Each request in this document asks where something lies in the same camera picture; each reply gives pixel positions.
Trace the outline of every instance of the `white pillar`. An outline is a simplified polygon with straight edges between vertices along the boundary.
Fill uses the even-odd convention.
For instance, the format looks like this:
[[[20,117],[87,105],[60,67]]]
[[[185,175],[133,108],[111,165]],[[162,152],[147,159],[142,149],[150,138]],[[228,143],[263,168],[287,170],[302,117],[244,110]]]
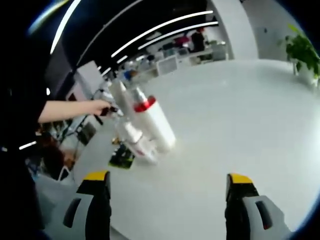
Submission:
[[[211,0],[214,15],[225,31],[231,59],[258,59],[255,35],[239,0]]]

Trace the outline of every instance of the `white table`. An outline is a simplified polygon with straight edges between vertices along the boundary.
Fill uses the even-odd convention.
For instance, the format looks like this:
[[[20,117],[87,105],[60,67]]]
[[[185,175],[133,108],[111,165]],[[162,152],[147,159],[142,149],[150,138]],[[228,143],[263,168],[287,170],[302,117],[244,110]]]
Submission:
[[[320,190],[320,99],[292,66],[221,61],[178,69],[145,86],[176,134],[157,166],[108,167],[107,122],[74,167],[111,170],[111,225],[131,240],[225,239],[226,176],[249,176],[295,230]]]

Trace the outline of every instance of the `white cylinder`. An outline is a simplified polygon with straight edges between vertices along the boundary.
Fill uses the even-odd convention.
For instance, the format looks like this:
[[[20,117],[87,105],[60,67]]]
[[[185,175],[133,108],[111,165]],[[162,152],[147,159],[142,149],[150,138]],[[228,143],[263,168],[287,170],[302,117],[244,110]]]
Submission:
[[[176,137],[157,101],[147,110],[135,114],[140,125],[155,142],[157,151],[165,153],[172,149],[176,143]]]

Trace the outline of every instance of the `human arm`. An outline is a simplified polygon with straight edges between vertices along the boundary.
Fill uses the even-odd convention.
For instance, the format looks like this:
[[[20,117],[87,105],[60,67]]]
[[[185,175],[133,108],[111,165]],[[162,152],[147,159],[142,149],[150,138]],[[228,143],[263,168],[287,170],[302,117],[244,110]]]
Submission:
[[[67,120],[81,115],[101,115],[102,110],[110,106],[110,103],[103,100],[47,101],[38,122],[42,124]]]

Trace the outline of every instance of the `potted plant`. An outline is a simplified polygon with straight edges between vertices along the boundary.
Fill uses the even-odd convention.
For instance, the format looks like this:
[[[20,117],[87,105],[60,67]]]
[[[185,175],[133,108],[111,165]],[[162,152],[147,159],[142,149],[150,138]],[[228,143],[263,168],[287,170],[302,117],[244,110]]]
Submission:
[[[318,85],[320,58],[309,39],[293,25],[296,36],[285,37],[287,60],[295,64],[298,76],[308,85]]]

